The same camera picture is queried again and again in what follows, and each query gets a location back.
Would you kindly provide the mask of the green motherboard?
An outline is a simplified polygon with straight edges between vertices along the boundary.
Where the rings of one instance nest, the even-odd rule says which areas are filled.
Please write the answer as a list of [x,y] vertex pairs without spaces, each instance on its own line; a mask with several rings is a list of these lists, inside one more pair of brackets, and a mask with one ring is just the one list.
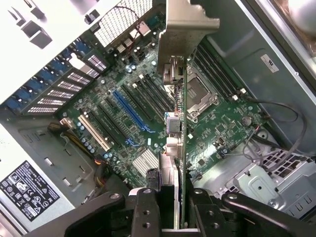
[[[165,15],[163,13],[152,15],[145,21],[139,21],[136,27],[142,23],[146,23],[151,29],[146,37],[133,39],[131,36],[123,35],[118,45],[106,50],[101,48],[101,43],[94,33],[85,33],[79,37],[91,48],[88,54],[98,54],[108,65],[108,69],[96,79],[87,74],[91,68],[83,62],[83,57],[77,54],[71,45],[57,56],[69,67],[68,71],[60,76],[61,81],[64,80],[82,87],[79,92],[68,90],[68,93],[72,93],[74,96],[68,99],[66,105],[58,111],[59,117],[70,118],[76,125],[74,129],[61,126],[60,134],[68,136],[96,165],[93,179],[97,187],[104,187],[113,178],[116,178],[124,187],[144,186],[145,177],[138,172],[132,162],[147,149],[150,149],[157,157],[160,153],[165,154],[167,133],[164,116],[166,111],[157,102],[162,110],[163,119],[160,119],[143,96],[133,87],[134,83],[142,84],[145,74],[156,74],[161,77],[156,72],[156,62],[158,35],[165,27]],[[234,97],[236,101],[233,102],[225,100],[194,62],[196,56],[200,56],[200,54],[197,52],[196,55],[189,58],[188,66],[196,69],[204,77],[203,81],[209,89],[218,94],[218,101],[198,117],[197,123],[189,120],[187,124],[186,170],[189,171],[194,180],[199,180],[207,170],[225,158],[229,152],[245,141],[253,130],[264,123],[264,113],[257,104],[242,98],[244,89],[235,81],[242,95],[239,98]],[[66,75],[70,72],[76,72],[91,79],[91,83],[82,85],[67,79]],[[123,84],[145,104],[153,116],[152,121],[146,119],[121,89],[120,86]],[[142,119],[146,126],[145,131],[141,130],[114,97],[115,90],[125,98]],[[110,98],[116,104],[116,110],[109,107],[105,101],[106,98]],[[114,118],[121,130],[127,135],[128,143],[104,117],[97,108],[98,105],[102,105]],[[90,111],[95,112],[109,127],[117,140],[117,145],[114,145],[108,137],[104,136],[97,122],[88,114]],[[112,144],[109,151],[106,152],[78,120],[80,115],[86,116]],[[252,117],[250,127],[241,124],[241,119],[244,116]]]

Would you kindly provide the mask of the metal mesh fan grille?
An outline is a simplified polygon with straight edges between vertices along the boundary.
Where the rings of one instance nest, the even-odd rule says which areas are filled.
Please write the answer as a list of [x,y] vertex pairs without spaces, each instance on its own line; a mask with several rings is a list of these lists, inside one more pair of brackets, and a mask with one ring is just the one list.
[[138,23],[152,7],[152,0],[121,0],[98,22],[99,29],[94,35],[106,47],[134,23]]

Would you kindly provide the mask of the metal cpu socket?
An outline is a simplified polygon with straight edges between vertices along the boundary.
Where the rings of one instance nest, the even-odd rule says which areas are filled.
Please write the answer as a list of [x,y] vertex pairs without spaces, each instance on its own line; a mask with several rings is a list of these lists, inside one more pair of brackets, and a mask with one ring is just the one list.
[[197,123],[198,117],[218,101],[217,92],[209,89],[204,77],[194,68],[187,68],[187,117]]

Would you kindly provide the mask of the silver finned chipset heatsink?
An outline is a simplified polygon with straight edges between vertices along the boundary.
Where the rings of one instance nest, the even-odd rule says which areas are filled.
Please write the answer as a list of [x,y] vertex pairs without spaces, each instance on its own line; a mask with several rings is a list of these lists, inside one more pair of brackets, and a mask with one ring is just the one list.
[[148,170],[158,168],[158,157],[150,149],[147,149],[132,164],[143,177],[146,177]]

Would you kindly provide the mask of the white power connector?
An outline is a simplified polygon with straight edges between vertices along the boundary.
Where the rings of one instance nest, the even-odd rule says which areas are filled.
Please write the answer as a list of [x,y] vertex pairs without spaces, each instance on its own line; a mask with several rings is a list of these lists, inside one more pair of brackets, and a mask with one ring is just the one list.
[[60,123],[64,126],[67,126],[69,129],[74,129],[76,125],[70,118],[62,118],[60,120]]

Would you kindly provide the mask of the metal disk bay cage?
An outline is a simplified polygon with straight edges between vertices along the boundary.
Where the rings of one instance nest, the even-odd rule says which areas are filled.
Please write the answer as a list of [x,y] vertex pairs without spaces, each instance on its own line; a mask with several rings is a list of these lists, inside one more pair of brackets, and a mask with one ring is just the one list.
[[211,184],[220,198],[240,193],[293,217],[303,218],[316,209],[316,163],[308,157],[292,154],[278,169],[267,172],[286,154],[274,149],[262,162],[245,164],[245,159],[229,159],[217,168]]

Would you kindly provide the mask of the grey power supply unit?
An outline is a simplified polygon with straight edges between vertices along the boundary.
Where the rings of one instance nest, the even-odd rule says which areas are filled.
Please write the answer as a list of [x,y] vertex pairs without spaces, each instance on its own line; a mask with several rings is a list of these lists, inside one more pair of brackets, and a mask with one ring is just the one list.
[[24,161],[28,161],[44,178],[48,185],[60,196],[52,206],[34,221],[30,222],[4,192],[0,190],[0,212],[3,213],[4,216],[12,222],[14,227],[23,234],[26,234],[74,209],[74,205],[57,188],[47,173],[34,161],[34,158],[36,157],[37,155],[30,156],[12,137],[7,129],[0,124],[0,181]]

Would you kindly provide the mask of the blue slot retention clip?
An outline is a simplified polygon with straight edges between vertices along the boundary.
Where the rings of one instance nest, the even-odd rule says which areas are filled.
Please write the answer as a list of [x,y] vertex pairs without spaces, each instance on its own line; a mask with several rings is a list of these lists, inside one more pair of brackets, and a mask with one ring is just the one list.
[[71,46],[74,48],[75,52],[79,54],[81,57],[84,57],[91,51],[91,48],[80,38],[74,40]]
[[49,67],[43,67],[40,71],[38,71],[37,76],[50,85],[55,84],[59,77],[57,73]]
[[68,65],[65,62],[61,61],[58,57],[52,59],[47,67],[52,73],[56,74],[57,76],[64,75],[69,69]]
[[28,91],[34,95],[41,94],[46,88],[44,79],[37,76],[30,78],[24,85],[28,88]]
[[21,87],[7,98],[4,104],[15,114],[20,114],[28,105],[29,99],[30,93],[24,87]]

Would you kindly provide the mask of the grey metal pc case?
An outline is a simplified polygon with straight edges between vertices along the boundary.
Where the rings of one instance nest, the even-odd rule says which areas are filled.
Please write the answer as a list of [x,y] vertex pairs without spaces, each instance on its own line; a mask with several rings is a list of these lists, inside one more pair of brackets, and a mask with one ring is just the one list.
[[[96,165],[68,136],[60,134],[62,119],[58,111],[66,105],[39,105],[53,85],[39,95],[30,93],[28,105],[15,114],[4,103],[38,71],[47,67],[74,40],[85,33],[95,33],[98,22],[121,0],[0,0],[0,124],[50,177],[74,205],[74,209],[107,192],[124,196],[137,188],[165,186],[158,168],[146,173],[145,185],[124,187],[116,178],[97,187],[93,175]],[[163,13],[166,0],[152,0],[153,7],[139,21]],[[203,37],[209,51],[216,55],[226,73],[244,89],[242,98],[257,104],[264,113],[264,123],[253,130],[227,156],[191,182],[194,188],[212,193],[216,169],[229,159],[245,159],[245,164],[262,162],[274,149],[286,151],[272,172],[292,154],[311,158],[316,163],[316,0],[191,0],[200,5],[208,18],[218,18],[219,28]],[[130,36],[134,23],[103,50],[116,46],[123,35]],[[189,58],[196,55],[196,48]],[[279,71],[272,73],[261,60],[267,54]],[[29,114],[31,107],[58,107],[53,114]],[[185,223],[174,229],[173,213],[161,214],[161,237],[201,237],[196,225]],[[316,226],[316,209],[299,220]],[[0,212],[0,237],[24,237]]]

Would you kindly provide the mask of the vented slot cover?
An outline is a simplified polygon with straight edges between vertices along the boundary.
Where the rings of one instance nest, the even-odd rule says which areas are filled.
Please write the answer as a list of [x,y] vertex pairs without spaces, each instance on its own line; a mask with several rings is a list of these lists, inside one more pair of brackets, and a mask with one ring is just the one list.
[[79,92],[79,91],[82,90],[81,86],[76,85],[76,84],[72,84],[72,83],[64,81],[64,80],[60,81],[57,86],[59,88],[66,89],[66,90],[69,90],[69,91],[74,91],[74,92]]
[[87,54],[82,59],[91,68],[87,74],[94,79],[100,77],[108,69],[107,63],[96,53]]
[[42,97],[42,98],[40,98],[40,99],[37,101],[37,104],[39,104],[39,105],[62,106],[62,105],[64,105],[66,102],[67,102],[66,100]]
[[66,75],[66,78],[71,80],[71,81],[74,81],[76,83],[79,83],[79,84],[82,84],[82,85],[88,85],[91,83],[91,79],[85,77],[85,76],[82,76],[76,72],[70,72]]
[[27,113],[29,114],[53,114],[55,113],[59,108],[58,107],[31,107],[27,110]]
[[74,94],[72,93],[68,93],[68,92],[64,92],[64,91],[60,91],[56,89],[52,89],[51,91],[48,92],[47,95],[52,96],[52,97],[64,98],[64,99],[71,99],[74,96]]

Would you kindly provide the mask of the long black expansion slot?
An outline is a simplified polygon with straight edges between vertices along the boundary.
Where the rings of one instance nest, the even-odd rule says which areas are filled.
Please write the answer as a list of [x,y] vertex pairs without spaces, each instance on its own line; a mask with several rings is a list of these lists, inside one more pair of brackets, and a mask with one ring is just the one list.
[[121,130],[119,125],[116,123],[114,118],[107,112],[107,110],[102,105],[98,105],[97,108],[103,113],[104,117],[107,118],[107,120],[111,123],[113,128],[124,138],[125,142],[128,143],[127,135],[124,131]]
[[105,125],[105,123],[101,120],[101,118],[93,111],[90,111],[88,113],[98,124],[100,130],[102,131],[102,133],[104,134],[105,137],[108,137],[108,139],[113,142],[114,145],[117,145],[117,140],[114,137],[114,134],[111,132],[111,130],[109,129],[109,127],[107,125]]
[[153,116],[150,114],[149,110],[145,106],[145,104],[138,98],[136,95],[134,95],[126,85],[121,85],[121,89],[126,93],[126,95],[131,99],[131,101],[136,105],[136,107],[143,113],[143,115],[146,117],[148,121],[153,120]]

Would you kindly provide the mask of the white case sticker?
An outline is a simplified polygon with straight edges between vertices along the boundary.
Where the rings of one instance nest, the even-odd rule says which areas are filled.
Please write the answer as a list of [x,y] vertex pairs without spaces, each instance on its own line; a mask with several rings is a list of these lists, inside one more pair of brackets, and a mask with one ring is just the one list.
[[275,65],[275,63],[267,54],[262,55],[260,58],[272,73],[276,73],[279,71],[279,68]]

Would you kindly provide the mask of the white expansion slot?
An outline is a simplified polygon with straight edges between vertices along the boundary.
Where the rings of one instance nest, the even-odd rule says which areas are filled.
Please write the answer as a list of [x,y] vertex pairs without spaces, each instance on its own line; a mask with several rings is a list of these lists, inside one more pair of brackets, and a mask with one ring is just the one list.
[[95,128],[95,126],[84,115],[80,115],[78,120],[85,126],[97,143],[107,152],[112,148],[106,138]]

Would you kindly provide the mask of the blue expansion slot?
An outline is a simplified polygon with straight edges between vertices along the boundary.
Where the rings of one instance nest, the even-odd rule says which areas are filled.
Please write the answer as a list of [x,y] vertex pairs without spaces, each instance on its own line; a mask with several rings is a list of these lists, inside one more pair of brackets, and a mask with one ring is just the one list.
[[143,123],[142,119],[137,115],[134,109],[130,106],[130,104],[125,100],[125,98],[115,90],[113,92],[114,97],[119,101],[122,107],[127,111],[127,113],[132,117],[134,122],[141,128],[142,131],[146,130],[146,126]]

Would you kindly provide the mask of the black power supply label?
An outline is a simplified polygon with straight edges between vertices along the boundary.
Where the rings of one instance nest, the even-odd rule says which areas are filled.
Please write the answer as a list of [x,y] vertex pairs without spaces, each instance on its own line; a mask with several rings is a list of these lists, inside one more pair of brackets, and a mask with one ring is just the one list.
[[60,198],[28,161],[24,161],[0,181],[0,190],[30,222]]

